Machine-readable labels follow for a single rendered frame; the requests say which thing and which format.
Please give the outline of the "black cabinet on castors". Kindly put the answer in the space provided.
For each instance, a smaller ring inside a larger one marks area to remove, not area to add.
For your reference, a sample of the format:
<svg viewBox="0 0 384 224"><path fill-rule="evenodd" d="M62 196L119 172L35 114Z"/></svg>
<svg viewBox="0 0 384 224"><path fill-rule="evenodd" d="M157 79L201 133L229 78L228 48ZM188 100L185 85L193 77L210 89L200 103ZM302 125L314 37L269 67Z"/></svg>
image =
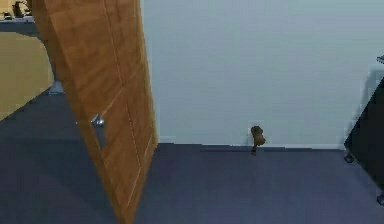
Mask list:
<svg viewBox="0 0 384 224"><path fill-rule="evenodd" d="M384 54L376 62L380 67L365 81L361 112L344 142L344 160L360 165L379 190L376 202L384 207Z"/></svg>

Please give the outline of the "small brown teddy bear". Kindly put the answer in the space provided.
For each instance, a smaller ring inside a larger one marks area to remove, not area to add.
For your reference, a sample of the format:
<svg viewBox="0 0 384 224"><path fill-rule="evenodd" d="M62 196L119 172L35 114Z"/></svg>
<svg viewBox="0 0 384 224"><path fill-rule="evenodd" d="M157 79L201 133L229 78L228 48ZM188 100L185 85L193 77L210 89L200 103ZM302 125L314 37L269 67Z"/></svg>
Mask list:
<svg viewBox="0 0 384 224"><path fill-rule="evenodd" d="M251 150L251 154L255 155L258 147L263 145L266 142L266 139L263 136L263 129L260 126L253 126L251 128L251 134L253 137L253 147Z"/></svg>

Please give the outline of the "brown wooden room door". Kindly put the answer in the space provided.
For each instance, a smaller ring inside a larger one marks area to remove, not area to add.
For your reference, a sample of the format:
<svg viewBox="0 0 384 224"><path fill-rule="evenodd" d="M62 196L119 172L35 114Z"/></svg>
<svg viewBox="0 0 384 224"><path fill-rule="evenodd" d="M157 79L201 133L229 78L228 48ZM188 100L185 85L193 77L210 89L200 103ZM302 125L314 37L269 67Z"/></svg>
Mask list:
<svg viewBox="0 0 384 224"><path fill-rule="evenodd" d="M158 145L140 0L27 4L114 214L134 224Z"/></svg>

